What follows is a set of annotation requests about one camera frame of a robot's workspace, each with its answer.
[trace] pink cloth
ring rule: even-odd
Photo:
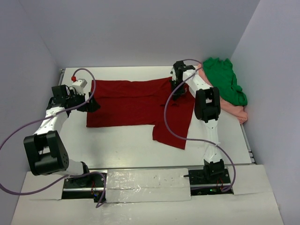
[[[205,75],[205,72],[203,69],[200,69],[199,71],[199,76],[210,86],[211,83],[210,81],[207,79],[207,76]],[[220,104],[221,104],[221,109],[225,110],[226,112],[236,116],[240,122],[240,124],[244,123],[247,121],[248,119],[248,114],[244,111],[244,107],[243,106],[235,106],[227,101],[225,101],[224,99],[222,99],[220,97]]]

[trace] red cloth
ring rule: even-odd
[[[97,80],[94,97],[101,108],[88,113],[87,127],[150,124],[154,125],[153,140],[184,149],[186,141],[173,136],[164,122],[164,106],[171,94],[169,80],[170,77],[143,82]],[[169,127],[182,137],[188,135],[195,102],[186,89],[185,95],[170,101],[167,110]]]

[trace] gray wall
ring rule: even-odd
[[[300,224],[300,1],[261,0],[233,56],[245,125],[285,225]]]
[[[231,57],[259,0],[20,0],[62,68]]]
[[[0,140],[24,123],[45,116],[58,68],[17,0],[0,1]],[[28,162],[23,139],[38,125],[17,133],[0,152],[0,182],[20,191]],[[18,197],[0,191],[0,224],[8,225]]]

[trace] green cloth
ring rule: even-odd
[[[220,96],[233,105],[247,105],[247,97],[238,86],[233,72],[233,64],[229,59],[209,58],[203,63],[204,72],[214,87],[220,90]]]

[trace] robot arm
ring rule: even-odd
[[[189,78],[195,72],[194,66],[186,66],[183,61],[178,61],[171,70],[171,87],[174,90],[180,83]],[[195,97],[194,112],[207,133],[207,139],[218,143],[218,117],[221,112],[220,95],[216,87],[209,86],[200,76],[195,75],[188,79],[191,94]],[[185,93],[182,85],[173,96],[176,100]],[[204,171],[206,179],[210,180],[224,172],[225,166],[220,150],[211,144],[205,144]]]
[[[25,137],[23,142],[30,170],[34,175],[81,175],[89,172],[84,162],[69,159],[59,136],[63,123],[71,113],[67,109],[85,102],[83,89],[86,84],[84,79],[78,79],[71,88],[66,85],[52,87],[53,97],[49,101],[46,117],[53,117],[44,120],[39,129],[33,135]],[[99,108],[92,98],[77,110],[94,112]]]

